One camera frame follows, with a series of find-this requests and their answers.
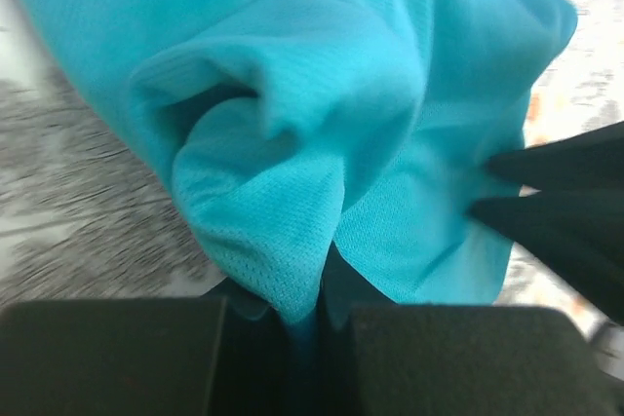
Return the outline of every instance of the knit fabric texture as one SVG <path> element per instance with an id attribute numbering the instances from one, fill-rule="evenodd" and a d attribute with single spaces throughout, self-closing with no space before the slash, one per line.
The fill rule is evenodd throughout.
<path id="1" fill-rule="evenodd" d="M 510 243 L 464 212 L 518 193 L 480 167 L 522 147 L 566 0 L 21 2 L 210 259 L 287 322 L 332 242 L 397 302 L 496 297 Z"/>

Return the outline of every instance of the patterned tablecloth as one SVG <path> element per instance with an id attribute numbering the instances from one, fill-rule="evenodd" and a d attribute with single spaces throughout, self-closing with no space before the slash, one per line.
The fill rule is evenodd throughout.
<path id="1" fill-rule="evenodd" d="M 572 0 L 579 27 L 533 90 L 526 141 L 621 120 L 624 0 Z M 15 0 L 0 0 L 0 305 L 35 297 L 189 295 L 222 279 L 156 178 L 63 80 Z M 516 248 L 498 300 L 591 305 Z"/>

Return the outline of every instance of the blue fabric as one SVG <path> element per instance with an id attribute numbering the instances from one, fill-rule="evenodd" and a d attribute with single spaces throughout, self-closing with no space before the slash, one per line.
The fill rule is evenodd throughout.
<path id="1" fill-rule="evenodd" d="M 288 322 L 332 241 L 398 302 L 496 297 L 510 244 L 464 211 L 518 193 L 479 165 L 523 145 L 566 0 L 22 2 L 207 255 Z"/>

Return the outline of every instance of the patterned floor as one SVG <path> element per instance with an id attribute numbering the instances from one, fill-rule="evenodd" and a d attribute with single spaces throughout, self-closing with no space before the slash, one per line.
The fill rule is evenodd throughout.
<path id="1" fill-rule="evenodd" d="M 534 88 L 528 144 L 620 121 L 624 0 L 572 0 L 570 47 Z M 0 305 L 35 297 L 186 295 L 222 275 L 155 177 L 85 106 L 15 0 L 0 0 Z M 499 303 L 601 316 L 515 249 Z"/>

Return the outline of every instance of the cloth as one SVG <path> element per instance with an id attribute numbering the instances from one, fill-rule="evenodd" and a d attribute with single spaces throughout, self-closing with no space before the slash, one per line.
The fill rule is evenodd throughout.
<path id="1" fill-rule="evenodd" d="M 495 299 L 510 244 L 464 210 L 518 191 L 479 166 L 522 146 L 566 0 L 21 1 L 207 255 L 286 321 L 332 241 L 398 302 Z"/>

